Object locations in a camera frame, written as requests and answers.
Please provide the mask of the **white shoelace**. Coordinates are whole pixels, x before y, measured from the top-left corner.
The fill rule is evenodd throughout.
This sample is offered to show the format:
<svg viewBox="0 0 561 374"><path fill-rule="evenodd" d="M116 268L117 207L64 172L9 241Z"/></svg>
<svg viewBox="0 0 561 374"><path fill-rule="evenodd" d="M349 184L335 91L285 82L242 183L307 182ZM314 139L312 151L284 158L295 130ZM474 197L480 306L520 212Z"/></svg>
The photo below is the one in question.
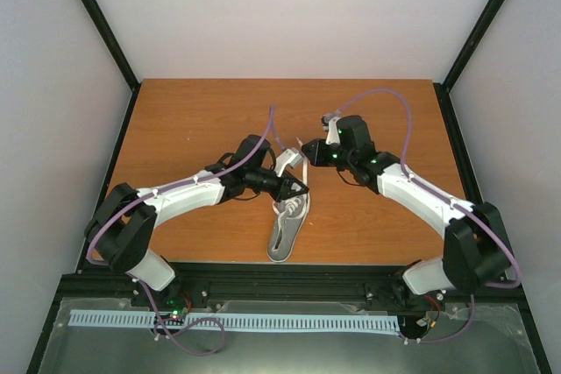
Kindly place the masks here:
<svg viewBox="0 0 561 374"><path fill-rule="evenodd" d="M309 172L309 161L303 156L302 161L302 181L308 185L308 172ZM296 196L295 198L273 203L273 211L278 216L278 219L282 218L296 219L305 218L309 212L310 208L310 194L303 194Z"/></svg>

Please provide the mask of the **grey canvas sneaker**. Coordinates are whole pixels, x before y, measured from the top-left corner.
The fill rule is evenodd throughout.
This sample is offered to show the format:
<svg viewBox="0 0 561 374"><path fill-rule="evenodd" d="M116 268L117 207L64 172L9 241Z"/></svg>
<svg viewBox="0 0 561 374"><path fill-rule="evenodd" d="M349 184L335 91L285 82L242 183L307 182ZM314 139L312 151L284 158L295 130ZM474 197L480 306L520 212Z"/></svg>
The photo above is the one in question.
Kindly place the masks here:
<svg viewBox="0 0 561 374"><path fill-rule="evenodd" d="M272 235L266 253L274 263L286 262L295 246L296 238L309 214L310 194L273 202L275 213Z"/></svg>

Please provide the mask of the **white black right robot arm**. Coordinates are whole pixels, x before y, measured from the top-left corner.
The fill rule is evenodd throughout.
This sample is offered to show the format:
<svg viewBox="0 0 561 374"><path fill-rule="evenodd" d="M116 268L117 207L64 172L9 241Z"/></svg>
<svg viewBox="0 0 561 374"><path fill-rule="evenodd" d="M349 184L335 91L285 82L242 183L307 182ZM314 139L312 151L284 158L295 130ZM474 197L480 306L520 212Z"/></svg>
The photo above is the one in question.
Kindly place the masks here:
<svg viewBox="0 0 561 374"><path fill-rule="evenodd" d="M390 152L377 150L357 115L322 118L326 138L302 145L312 166L348 171L355 182L395 201L426 222L444 241L442 256L412 264L401 281L414 295L455 289L473 294L482 286L507 288L499 276L513 267L499 210L446 193L415 174Z"/></svg>

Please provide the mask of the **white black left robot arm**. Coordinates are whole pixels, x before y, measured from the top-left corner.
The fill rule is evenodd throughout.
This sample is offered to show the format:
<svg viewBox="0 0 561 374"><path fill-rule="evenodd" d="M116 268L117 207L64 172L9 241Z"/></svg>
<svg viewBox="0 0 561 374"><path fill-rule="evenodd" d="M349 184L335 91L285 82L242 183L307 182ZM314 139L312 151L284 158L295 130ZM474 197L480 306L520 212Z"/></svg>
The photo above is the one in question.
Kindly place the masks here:
<svg viewBox="0 0 561 374"><path fill-rule="evenodd" d="M172 266L150 249L154 230L193 210L241 200L251 190L269 194L273 200L276 220L269 257L282 263L309 212L308 176L295 177L290 172L297 166L309 169L309 162L295 148L275 155L268 141L250 135L235 152L226 152L192 177L140 189L121 183L86 226L87 259L143 282L161 305L172 306L181 299L182 284Z"/></svg>

